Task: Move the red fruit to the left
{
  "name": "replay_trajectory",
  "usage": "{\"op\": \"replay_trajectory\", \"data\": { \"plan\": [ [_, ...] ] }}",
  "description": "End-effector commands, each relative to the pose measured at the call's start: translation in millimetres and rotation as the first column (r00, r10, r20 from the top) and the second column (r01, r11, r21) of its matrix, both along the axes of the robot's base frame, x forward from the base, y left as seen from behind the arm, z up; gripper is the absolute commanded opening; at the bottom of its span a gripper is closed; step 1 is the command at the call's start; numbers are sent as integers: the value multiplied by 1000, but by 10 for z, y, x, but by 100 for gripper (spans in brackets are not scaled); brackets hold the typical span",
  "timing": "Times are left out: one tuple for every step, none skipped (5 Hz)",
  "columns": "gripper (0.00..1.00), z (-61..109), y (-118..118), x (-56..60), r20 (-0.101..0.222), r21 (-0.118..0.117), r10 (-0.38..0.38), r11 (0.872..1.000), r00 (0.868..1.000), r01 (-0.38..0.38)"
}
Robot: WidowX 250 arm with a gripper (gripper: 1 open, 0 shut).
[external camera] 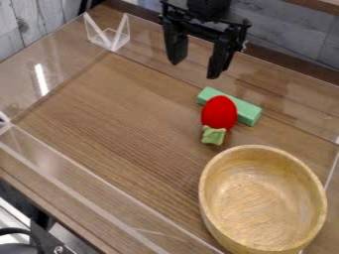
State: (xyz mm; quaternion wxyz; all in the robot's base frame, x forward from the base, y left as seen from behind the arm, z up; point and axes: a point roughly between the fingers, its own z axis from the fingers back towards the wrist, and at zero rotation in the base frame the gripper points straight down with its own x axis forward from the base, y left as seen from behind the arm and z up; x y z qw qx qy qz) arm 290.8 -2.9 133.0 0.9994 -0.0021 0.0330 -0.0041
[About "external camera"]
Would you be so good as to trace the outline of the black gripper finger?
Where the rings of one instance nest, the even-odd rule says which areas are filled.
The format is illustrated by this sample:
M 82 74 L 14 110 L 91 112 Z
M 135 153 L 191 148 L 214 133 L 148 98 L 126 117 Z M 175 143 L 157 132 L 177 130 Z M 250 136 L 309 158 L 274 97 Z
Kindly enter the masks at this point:
M 173 65 L 179 64 L 189 56 L 189 35 L 185 26 L 163 18 L 163 32 L 167 58 Z
M 215 40 L 214 52 L 209 62 L 207 79 L 217 79 L 222 72 L 229 69 L 237 49 L 237 34 L 225 34 Z

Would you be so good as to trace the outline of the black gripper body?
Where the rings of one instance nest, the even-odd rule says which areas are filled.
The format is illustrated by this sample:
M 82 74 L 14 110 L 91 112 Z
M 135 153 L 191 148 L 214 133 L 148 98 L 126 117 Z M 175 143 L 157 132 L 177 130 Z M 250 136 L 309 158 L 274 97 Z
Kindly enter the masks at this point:
M 205 40 L 227 35 L 237 50 L 245 49 L 253 22 L 231 10 L 233 0 L 161 0 L 161 3 L 162 18 L 182 24 L 193 35 Z

